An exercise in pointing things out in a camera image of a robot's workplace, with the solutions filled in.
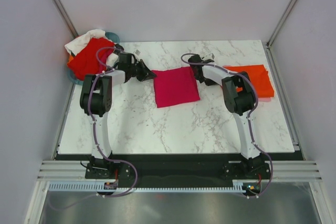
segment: gray floor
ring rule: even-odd
[[[92,193],[49,192],[55,207]],[[219,193],[133,193],[125,197],[92,197],[64,211],[45,206],[41,223],[321,223],[308,184],[276,184],[259,199]]]

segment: red cloth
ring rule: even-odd
[[[96,59],[96,52],[102,47],[114,47],[114,43],[104,38],[92,38],[87,46],[68,63],[68,67],[74,72],[77,79],[83,81],[86,74],[96,74],[102,71],[99,72],[100,64]],[[106,63],[107,57],[103,59],[103,56],[107,51],[112,53],[113,49],[101,50],[99,52],[99,59],[104,63]]]
[[[251,66],[224,66],[228,70],[236,72],[247,72],[251,83],[255,87],[259,98],[274,97],[274,89],[268,77],[268,71],[264,65],[251,65]]]
[[[158,108],[200,100],[191,67],[153,71],[155,101]]]

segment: white cloth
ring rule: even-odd
[[[114,54],[114,53],[111,53],[108,57],[107,57],[107,60],[106,60],[106,65],[107,66],[111,66],[113,67],[113,65],[115,64],[115,62],[117,61],[118,59],[118,55]]]
[[[90,39],[92,38],[105,38],[107,39],[107,37],[105,36],[105,31],[101,30],[101,29],[94,29],[91,31],[88,31],[86,34],[77,37],[76,39],[74,39],[73,41],[67,43],[65,45],[65,49],[68,51],[69,54],[71,54],[71,52],[76,56],[79,52],[81,52],[89,43]]]

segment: white wall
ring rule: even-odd
[[[273,52],[309,159],[336,211],[336,1],[299,0]]]
[[[71,36],[51,0],[0,6],[0,222],[19,224],[65,106]]]
[[[79,34],[93,28],[122,41],[267,41],[289,0],[61,0]]]

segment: white marble tabletop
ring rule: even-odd
[[[181,41],[122,43],[127,52],[140,51],[139,58],[151,70],[187,66],[180,60],[186,52],[213,53],[218,65],[265,65],[259,40]],[[108,117],[109,141],[115,154],[239,153],[240,141],[233,115],[224,105],[220,86],[199,84],[198,102],[158,109],[153,80],[136,78],[112,91]],[[81,86],[76,86],[62,133],[59,154],[89,154],[90,123],[79,105]],[[254,113],[256,141],[267,152],[293,152],[293,144],[278,94],[261,102]]]

